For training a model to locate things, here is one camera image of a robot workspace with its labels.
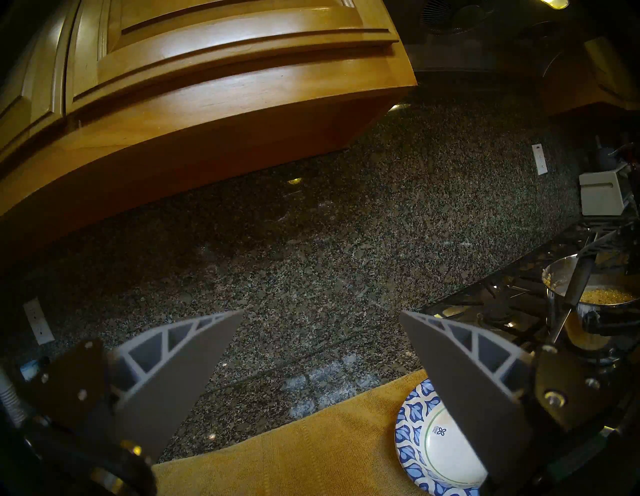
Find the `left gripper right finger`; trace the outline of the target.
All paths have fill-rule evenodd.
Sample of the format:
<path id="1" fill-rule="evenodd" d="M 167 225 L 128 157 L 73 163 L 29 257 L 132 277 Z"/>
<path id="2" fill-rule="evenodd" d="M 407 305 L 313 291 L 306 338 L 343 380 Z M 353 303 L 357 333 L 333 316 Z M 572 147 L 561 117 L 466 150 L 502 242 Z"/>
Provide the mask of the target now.
<path id="1" fill-rule="evenodd" d="M 399 322 L 486 470 L 480 492 L 531 493 L 532 357 L 477 326 L 412 311 L 402 311 Z"/>

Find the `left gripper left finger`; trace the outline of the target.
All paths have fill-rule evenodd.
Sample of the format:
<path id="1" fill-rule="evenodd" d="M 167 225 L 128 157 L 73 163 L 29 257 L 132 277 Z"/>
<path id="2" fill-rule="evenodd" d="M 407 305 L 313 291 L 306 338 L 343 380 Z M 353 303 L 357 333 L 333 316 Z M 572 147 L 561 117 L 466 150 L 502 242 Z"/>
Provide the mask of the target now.
<path id="1" fill-rule="evenodd" d="M 109 351 L 110 440 L 132 442 L 157 460 L 204 393 L 242 318 L 235 310 L 164 324 Z"/>

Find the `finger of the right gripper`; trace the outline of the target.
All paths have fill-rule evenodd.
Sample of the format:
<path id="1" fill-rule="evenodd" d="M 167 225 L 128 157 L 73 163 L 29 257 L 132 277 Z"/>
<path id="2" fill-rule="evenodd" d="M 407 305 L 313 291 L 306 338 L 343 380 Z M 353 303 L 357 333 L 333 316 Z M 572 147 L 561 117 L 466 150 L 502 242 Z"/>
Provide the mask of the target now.
<path id="1" fill-rule="evenodd" d="M 638 223 L 626 223 L 602 231 L 577 254 L 577 260 L 596 259 L 599 253 L 621 252 L 631 254 L 638 249 Z"/>

